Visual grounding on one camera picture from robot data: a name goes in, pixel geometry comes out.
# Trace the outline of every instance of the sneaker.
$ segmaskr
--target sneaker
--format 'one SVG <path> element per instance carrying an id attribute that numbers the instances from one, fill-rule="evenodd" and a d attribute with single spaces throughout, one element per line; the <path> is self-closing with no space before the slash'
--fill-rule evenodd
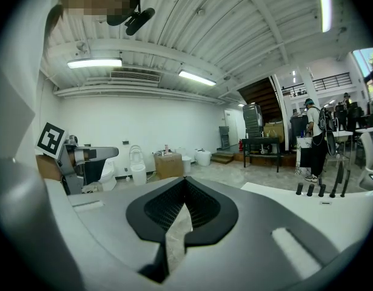
<path id="1" fill-rule="evenodd" d="M 318 176 L 315 176 L 315 175 L 307 176 L 305 180 L 310 181 L 310 182 L 318 182 Z"/>

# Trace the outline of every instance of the fluorescent light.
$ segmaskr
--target fluorescent light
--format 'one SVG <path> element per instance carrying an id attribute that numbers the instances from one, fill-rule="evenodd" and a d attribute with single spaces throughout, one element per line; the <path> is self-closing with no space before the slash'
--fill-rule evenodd
<path id="1" fill-rule="evenodd" d="M 209 86 L 214 86 L 216 85 L 216 82 L 213 82 L 211 80 L 208 80 L 208 79 L 204 79 L 198 75 L 193 75 L 189 72 L 186 72 L 186 71 L 181 71 L 179 73 L 179 76 L 182 76 L 183 78 L 187 78 L 187 79 L 191 79 L 191 80 L 194 80 L 194 81 L 197 81 L 197 82 L 201 82 L 201 83 L 204 83 L 206 85 L 209 85 Z"/>
<path id="2" fill-rule="evenodd" d="M 123 65 L 121 58 L 85 58 L 69 61 L 67 63 L 70 69 L 84 67 L 121 67 Z"/>
<path id="3" fill-rule="evenodd" d="M 332 26 L 332 1 L 321 0 L 322 32 L 328 32 Z"/>

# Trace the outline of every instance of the brown box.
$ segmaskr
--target brown box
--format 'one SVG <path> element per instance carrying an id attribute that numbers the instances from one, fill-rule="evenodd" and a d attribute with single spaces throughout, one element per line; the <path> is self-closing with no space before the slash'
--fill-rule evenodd
<path id="1" fill-rule="evenodd" d="M 278 137 L 279 143 L 284 141 L 283 123 L 266 123 L 263 128 L 264 137 L 270 133 L 270 137 Z"/>
<path id="2" fill-rule="evenodd" d="M 171 155 L 154 155 L 156 174 L 160 179 L 181 177 L 184 175 L 182 155 L 173 153 Z"/>
<path id="3" fill-rule="evenodd" d="M 36 163 L 42 178 L 61 181 L 61 171 L 53 158 L 47 155 L 36 155 Z"/>

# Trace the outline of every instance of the chair back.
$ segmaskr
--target chair back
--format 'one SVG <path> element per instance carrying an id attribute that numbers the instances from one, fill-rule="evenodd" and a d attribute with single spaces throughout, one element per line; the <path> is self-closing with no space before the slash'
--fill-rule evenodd
<path id="1" fill-rule="evenodd" d="M 360 137 L 366 152 L 366 168 L 371 169 L 373 166 L 373 142 L 369 133 L 363 133 Z"/>

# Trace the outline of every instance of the white door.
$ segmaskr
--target white door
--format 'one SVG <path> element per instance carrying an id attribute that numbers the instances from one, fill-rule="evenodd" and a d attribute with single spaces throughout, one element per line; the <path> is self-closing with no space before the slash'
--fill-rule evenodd
<path id="1" fill-rule="evenodd" d="M 225 110 L 225 123 L 229 127 L 229 145 L 234 146 L 238 144 L 236 118 L 229 110 Z"/>

